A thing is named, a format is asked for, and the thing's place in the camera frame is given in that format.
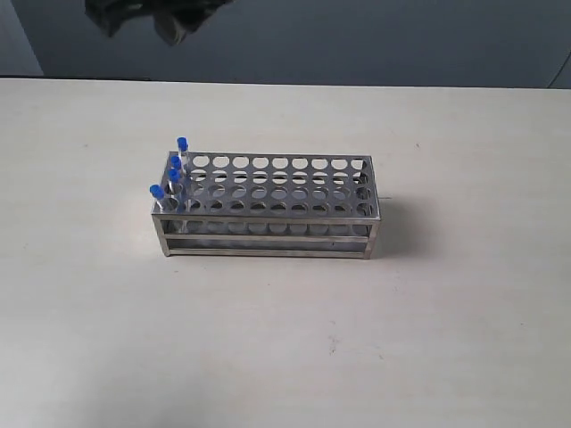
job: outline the table surface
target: table surface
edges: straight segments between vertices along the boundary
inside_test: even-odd
[[[569,426],[571,91],[0,80],[0,425]],[[372,260],[165,258],[212,152],[369,153]]]

